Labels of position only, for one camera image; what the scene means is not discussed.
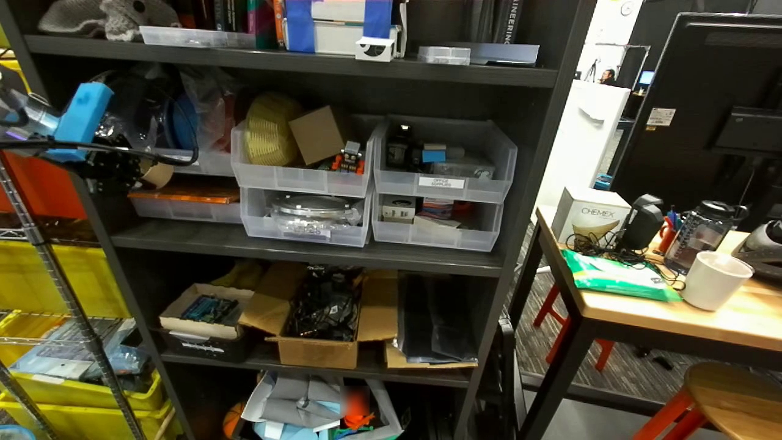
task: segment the chair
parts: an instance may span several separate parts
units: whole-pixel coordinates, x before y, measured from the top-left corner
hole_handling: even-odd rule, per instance
[[[538,314],[535,314],[535,319],[532,319],[532,327],[541,327],[542,319],[545,319],[548,314],[552,314],[552,317],[562,325],[560,333],[557,333],[557,340],[554,340],[552,346],[548,350],[548,357],[545,357],[548,361],[554,358],[554,353],[557,353],[557,350],[560,350],[560,345],[562,345],[562,338],[564,338],[568,329],[569,329],[569,317],[568,317],[568,314],[560,314],[560,313],[554,309],[557,295],[560,295],[560,284],[554,284],[554,286],[548,291],[548,295],[545,295],[545,300],[542,300],[542,305],[541,305],[541,309],[538,309]],[[596,368],[596,372],[604,372],[607,364],[608,364],[608,357],[612,357],[612,351],[614,351],[614,341],[608,341],[608,340],[596,340],[596,345],[601,346],[601,353],[596,357],[595,368]]]
[[[769,440],[782,433],[782,385],[758,373],[725,366],[696,364],[685,385],[656,413],[636,440],[683,440],[703,422],[735,440]]]

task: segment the desk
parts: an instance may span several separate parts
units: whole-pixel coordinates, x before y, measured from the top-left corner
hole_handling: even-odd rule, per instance
[[[780,284],[747,281],[719,313],[703,313],[686,303],[658,303],[579,291],[560,254],[560,241],[538,213],[526,269],[510,300],[510,319],[515,327],[542,256],[548,258],[554,281],[562,286],[571,325],[520,426],[519,438],[523,440],[542,438],[595,340],[617,340],[747,366],[782,368]]]

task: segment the yellow crate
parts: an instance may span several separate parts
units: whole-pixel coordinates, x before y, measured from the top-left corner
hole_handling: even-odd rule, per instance
[[[53,254],[89,314],[127,317],[103,250],[53,245]],[[39,254],[26,241],[0,241],[0,308],[67,313]]]
[[[117,407],[113,391],[101,384],[31,375],[19,372],[13,373],[37,402]],[[166,402],[162,373],[152,373],[152,384],[145,394],[127,391],[125,395],[135,411],[162,407]]]
[[[0,407],[8,411],[19,426],[42,435],[42,428],[30,418],[25,405],[18,401],[0,401]],[[85,405],[39,405],[46,422],[51,426],[51,438],[57,440],[129,440],[129,428],[117,407],[85,407]],[[173,421],[173,405],[166,402],[160,411],[135,411],[145,438],[176,438],[179,426]]]
[[[26,350],[42,341],[67,314],[13,309],[0,323],[0,358],[13,366]]]

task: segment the computer monitor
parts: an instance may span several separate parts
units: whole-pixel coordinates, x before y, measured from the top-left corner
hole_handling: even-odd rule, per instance
[[[679,15],[639,110],[617,190],[689,207],[782,203],[782,16]]]

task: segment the black monitor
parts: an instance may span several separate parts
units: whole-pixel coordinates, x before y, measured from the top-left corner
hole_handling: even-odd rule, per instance
[[[679,15],[629,135],[617,190],[689,207],[782,203],[782,16]]]

